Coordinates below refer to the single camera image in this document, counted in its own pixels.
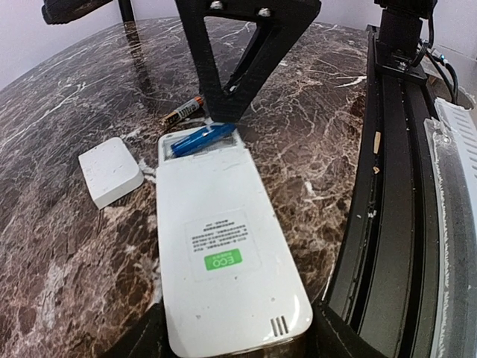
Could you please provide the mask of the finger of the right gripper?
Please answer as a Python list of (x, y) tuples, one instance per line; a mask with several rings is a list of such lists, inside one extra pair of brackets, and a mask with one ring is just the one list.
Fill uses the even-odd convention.
[[(209, 116), (236, 123), (268, 77), (320, 13), (320, 1), (177, 1)], [(256, 30), (230, 79), (222, 84), (205, 19), (253, 22)]]

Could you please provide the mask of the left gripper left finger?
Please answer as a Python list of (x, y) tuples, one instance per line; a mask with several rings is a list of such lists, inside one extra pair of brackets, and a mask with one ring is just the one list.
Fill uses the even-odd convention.
[(101, 357), (167, 357), (166, 338), (165, 309), (160, 301)]

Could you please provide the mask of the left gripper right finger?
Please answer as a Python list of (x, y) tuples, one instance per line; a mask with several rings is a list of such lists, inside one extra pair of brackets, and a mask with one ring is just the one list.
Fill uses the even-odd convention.
[(325, 302), (315, 301), (312, 309), (305, 357), (385, 357), (360, 338)]

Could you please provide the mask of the white remote control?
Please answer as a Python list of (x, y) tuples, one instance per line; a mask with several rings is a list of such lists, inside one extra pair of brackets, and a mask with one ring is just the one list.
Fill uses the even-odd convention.
[(259, 172), (238, 132), (186, 157), (162, 136), (157, 230), (168, 341), (179, 357), (291, 341), (312, 308)]

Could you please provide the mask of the blue battery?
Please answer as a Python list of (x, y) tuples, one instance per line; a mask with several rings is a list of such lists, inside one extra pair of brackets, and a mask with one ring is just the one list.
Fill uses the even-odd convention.
[(236, 126), (231, 123), (207, 125), (171, 145), (175, 157), (194, 154), (230, 135)]

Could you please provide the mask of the gold battery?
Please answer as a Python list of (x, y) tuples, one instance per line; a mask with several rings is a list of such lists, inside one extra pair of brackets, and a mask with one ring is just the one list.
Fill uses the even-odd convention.
[(180, 105), (178, 108), (170, 112), (163, 118), (167, 128), (172, 128), (191, 114), (197, 112), (203, 106), (203, 99), (200, 96), (188, 100), (186, 103)]

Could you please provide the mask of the white battery cover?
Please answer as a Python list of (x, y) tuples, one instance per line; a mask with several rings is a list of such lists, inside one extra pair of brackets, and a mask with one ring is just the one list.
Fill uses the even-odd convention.
[(101, 210), (144, 182), (139, 164), (120, 137), (113, 137), (78, 157), (89, 195)]

